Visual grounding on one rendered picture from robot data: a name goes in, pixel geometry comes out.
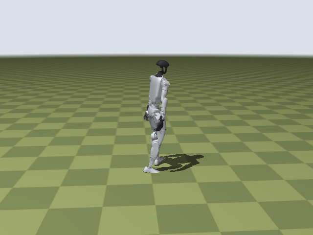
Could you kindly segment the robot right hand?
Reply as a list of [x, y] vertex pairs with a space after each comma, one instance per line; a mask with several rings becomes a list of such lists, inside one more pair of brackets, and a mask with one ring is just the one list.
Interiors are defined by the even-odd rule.
[[155, 131], [160, 131], [163, 127], [163, 121], [164, 120], [162, 120], [162, 116], [160, 116], [159, 120], [160, 120], [160, 122], [158, 123], [157, 128], [154, 129]]

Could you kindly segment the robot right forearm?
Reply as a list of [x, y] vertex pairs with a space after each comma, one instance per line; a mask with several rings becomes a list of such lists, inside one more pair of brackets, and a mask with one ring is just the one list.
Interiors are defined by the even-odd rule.
[[162, 120], [165, 120], [165, 115], [166, 115], [166, 107], [167, 107], [168, 99], [164, 98], [162, 104], [160, 105], [161, 110], [160, 110], [160, 116], [162, 116]]

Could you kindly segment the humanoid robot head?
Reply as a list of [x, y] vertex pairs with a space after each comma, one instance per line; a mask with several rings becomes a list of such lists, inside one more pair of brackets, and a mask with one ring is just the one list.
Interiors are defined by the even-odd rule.
[[[159, 60], [156, 65], [160, 66], [160, 68], [162, 69], [162, 71], [159, 71], [157, 73], [157, 75], [155, 75], [155, 77], [162, 77], [163, 74], [165, 74], [167, 72], [167, 68], [169, 67], [169, 63], [165, 60]], [[163, 67], [165, 67], [165, 72], [163, 70]]]

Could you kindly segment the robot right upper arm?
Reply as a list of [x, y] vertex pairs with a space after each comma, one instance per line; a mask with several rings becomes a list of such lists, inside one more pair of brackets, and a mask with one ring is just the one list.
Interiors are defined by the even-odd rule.
[[162, 86], [162, 91], [161, 91], [161, 99], [160, 99], [160, 101], [162, 103], [163, 99], [166, 98], [166, 95], [167, 95], [170, 83], [169, 83], [169, 81], [167, 81], [165, 79], [162, 79], [161, 86]]

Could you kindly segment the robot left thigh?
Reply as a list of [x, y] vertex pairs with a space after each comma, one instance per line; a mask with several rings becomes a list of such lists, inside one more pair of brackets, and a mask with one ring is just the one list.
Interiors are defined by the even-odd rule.
[[152, 139], [153, 140], [157, 140], [157, 132], [154, 130], [157, 128], [157, 124], [154, 122], [154, 118], [151, 118], [149, 115], [148, 115], [148, 110], [145, 111], [145, 114], [146, 116], [149, 118], [149, 122], [150, 122], [150, 125], [151, 125], [151, 128], [152, 128]]

